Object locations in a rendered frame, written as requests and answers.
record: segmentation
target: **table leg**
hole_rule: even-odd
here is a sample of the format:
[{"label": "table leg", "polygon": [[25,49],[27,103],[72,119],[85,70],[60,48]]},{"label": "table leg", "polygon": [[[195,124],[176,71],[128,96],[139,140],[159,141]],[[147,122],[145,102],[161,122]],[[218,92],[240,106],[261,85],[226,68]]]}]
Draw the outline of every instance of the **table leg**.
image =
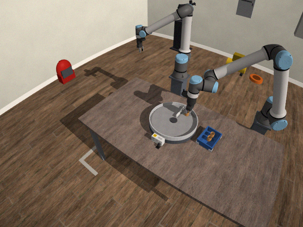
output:
[{"label": "table leg", "polygon": [[91,130],[91,129],[89,129],[89,130],[90,130],[90,134],[92,135],[92,139],[94,140],[94,143],[95,143],[95,145],[97,147],[97,150],[99,152],[100,158],[102,158],[103,160],[105,160],[106,157],[105,157],[105,154],[103,152],[102,146],[100,144],[98,135],[93,130]]}]

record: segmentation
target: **wooden floor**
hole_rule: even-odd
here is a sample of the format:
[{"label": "wooden floor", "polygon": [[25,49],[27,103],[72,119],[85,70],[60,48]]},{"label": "wooden floor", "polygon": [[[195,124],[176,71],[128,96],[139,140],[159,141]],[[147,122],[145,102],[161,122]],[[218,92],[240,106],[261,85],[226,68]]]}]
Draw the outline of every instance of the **wooden floor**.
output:
[{"label": "wooden floor", "polygon": [[[0,116],[0,226],[236,227],[104,141],[105,161],[96,150],[85,159],[96,176],[79,162],[94,144],[78,117],[135,77],[170,90],[172,40],[150,35],[143,45],[142,53],[134,40],[103,54],[75,69],[72,81],[54,81]],[[192,48],[192,76],[226,62]],[[273,76],[253,67],[218,82],[216,94],[201,92],[197,102],[247,127],[272,95]],[[303,88],[288,83],[286,110],[287,128],[265,135],[285,146],[269,227],[303,226]]]}]

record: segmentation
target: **robotic arm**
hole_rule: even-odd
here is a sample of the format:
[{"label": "robotic arm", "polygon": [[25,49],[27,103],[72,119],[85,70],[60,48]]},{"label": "robotic arm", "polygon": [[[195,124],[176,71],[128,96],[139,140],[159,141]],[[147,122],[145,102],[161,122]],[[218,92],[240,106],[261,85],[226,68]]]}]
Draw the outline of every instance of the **robotic arm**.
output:
[{"label": "robotic arm", "polygon": [[139,48],[139,52],[141,52],[141,49],[143,51],[142,42],[145,40],[145,37],[147,35],[152,34],[154,31],[164,27],[165,25],[168,25],[169,23],[172,23],[175,20],[179,20],[179,19],[183,19],[188,16],[192,16],[193,5],[195,5],[195,3],[192,3],[192,1],[189,1],[189,4],[179,5],[181,7],[180,8],[178,7],[176,12],[157,21],[156,23],[153,23],[152,25],[150,25],[148,27],[142,26],[142,25],[137,25],[136,26],[136,38],[137,38],[137,48]]},{"label": "robotic arm", "polygon": [[286,128],[285,103],[289,68],[293,63],[293,58],[285,48],[277,44],[263,46],[261,50],[236,61],[214,70],[207,70],[204,73],[204,80],[200,76],[192,76],[189,82],[187,106],[184,114],[188,116],[192,111],[200,91],[217,92],[218,82],[216,80],[263,60],[269,61],[271,59],[274,61],[273,96],[266,100],[261,112],[257,111],[251,129],[264,135],[267,130],[278,131]]}]

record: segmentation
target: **gray circular tray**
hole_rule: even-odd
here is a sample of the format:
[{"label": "gray circular tray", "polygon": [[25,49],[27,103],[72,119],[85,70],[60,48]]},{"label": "gray circular tray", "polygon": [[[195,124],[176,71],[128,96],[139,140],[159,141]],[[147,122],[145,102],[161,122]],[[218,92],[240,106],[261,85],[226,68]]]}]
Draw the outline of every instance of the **gray circular tray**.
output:
[{"label": "gray circular tray", "polygon": [[193,110],[188,117],[183,114],[174,117],[182,107],[186,105],[176,102],[163,103],[153,108],[149,115],[151,131],[165,138],[166,143],[186,142],[197,130],[198,118]]}]

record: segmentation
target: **white floor marking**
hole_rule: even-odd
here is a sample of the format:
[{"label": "white floor marking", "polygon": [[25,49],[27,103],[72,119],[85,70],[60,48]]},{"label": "white floor marking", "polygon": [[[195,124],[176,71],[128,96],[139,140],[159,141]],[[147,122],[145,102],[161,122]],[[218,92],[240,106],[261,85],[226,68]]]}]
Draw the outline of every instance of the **white floor marking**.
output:
[{"label": "white floor marking", "polygon": [[97,175],[97,171],[94,170],[89,164],[86,163],[86,161],[84,161],[91,153],[94,152],[94,150],[96,149],[96,146],[94,146],[92,149],[90,149],[82,158],[79,159],[79,161],[90,171],[92,172],[93,175]]}]

